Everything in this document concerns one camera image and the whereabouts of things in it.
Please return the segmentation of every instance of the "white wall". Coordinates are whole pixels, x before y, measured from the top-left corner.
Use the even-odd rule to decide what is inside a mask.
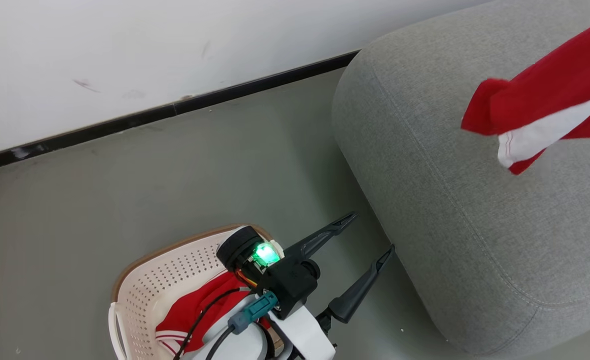
[[[0,0],[0,150],[341,55],[484,2]]]

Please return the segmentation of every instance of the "white basket handle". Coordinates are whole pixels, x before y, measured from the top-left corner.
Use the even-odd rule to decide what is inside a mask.
[[[126,352],[122,346],[124,339],[120,338],[117,331],[119,324],[117,321],[116,306],[117,303],[113,302],[108,309],[108,333],[110,333],[110,342],[112,342],[112,349],[115,351],[117,360],[127,360]]]

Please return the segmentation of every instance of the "gray sofa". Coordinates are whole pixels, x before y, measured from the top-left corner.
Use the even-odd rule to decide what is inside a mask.
[[[514,176],[460,129],[482,80],[510,79],[590,27],[590,0],[505,0],[359,52],[336,139],[433,322],[476,356],[517,358],[590,330],[590,139]]]

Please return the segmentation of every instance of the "glowing green led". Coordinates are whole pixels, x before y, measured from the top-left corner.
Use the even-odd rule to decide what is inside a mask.
[[[261,243],[257,245],[255,251],[253,252],[253,260],[263,267],[267,267],[270,264],[274,264],[280,260],[280,256],[277,255],[277,252],[271,244],[269,243]]]

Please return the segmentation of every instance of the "white plastic basket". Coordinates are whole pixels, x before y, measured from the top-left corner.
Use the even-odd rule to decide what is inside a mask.
[[[177,299],[224,271],[217,246],[247,224],[195,235],[129,265],[112,290],[108,312],[110,341],[119,360],[170,360],[155,340],[155,328]],[[272,238],[252,225],[266,240]]]

